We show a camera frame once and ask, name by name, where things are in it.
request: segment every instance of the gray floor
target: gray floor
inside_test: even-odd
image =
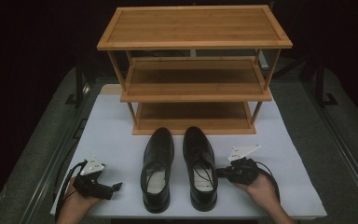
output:
[[[280,58],[277,70],[290,62]],[[342,146],[348,148],[358,164],[358,110],[337,77],[327,69],[324,89],[334,95],[338,105],[321,109],[310,91],[313,82],[302,83],[297,78],[300,68],[273,79],[270,88],[328,215],[301,223],[358,223],[358,183],[342,153]],[[89,86],[83,105],[76,109],[65,104],[68,96],[76,92],[75,70],[67,75],[7,181],[0,197],[0,223],[54,223],[49,211],[57,189],[56,176],[60,185],[60,174],[67,169],[72,148],[76,147],[99,90],[104,84],[115,82],[114,78],[98,79]],[[326,117],[333,122],[325,121]],[[343,141],[332,135],[335,129]],[[89,217],[84,223],[110,220]]]

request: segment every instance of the shoe insole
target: shoe insole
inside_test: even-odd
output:
[[[157,194],[165,187],[165,168],[151,167],[147,169],[147,192]]]
[[[212,169],[201,165],[194,166],[194,187],[200,191],[213,190]]]

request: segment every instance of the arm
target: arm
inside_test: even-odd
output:
[[[246,191],[257,206],[263,209],[276,224],[294,224],[295,222],[281,207],[275,195],[275,189],[269,179],[259,174],[250,185],[235,183],[237,187]]]
[[[71,178],[68,190],[65,192],[65,201],[58,217],[58,224],[76,224],[79,223],[95,204],[102,199],[85,198],[79,194],[73,183],[75,178]]]

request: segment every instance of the black shoe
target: black shoe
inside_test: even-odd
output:
[[[212,210],[217,201],[214,154],[211,144],[200,128],[190,127],[186,130],[183,155],[190,178],[193,207],[202,212]]]
[[[170,204],[170,173],[173,161],[173,140],[166,128],[151,136],[144,154],[141,189],[147,211],[161,213]]]

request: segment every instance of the pair of black shoes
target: pair of black shoes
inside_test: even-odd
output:
[[[166,128],[151,136],[144,154],[141,189],[147,211],[160,213],[170,204],[170,174],[173,161],[173,140]],[[186,130],[183,155],[190,179],[190,198],[199,211],[210,211],[217,200],[217,175],[214,154],[207,137],[198,127]]]

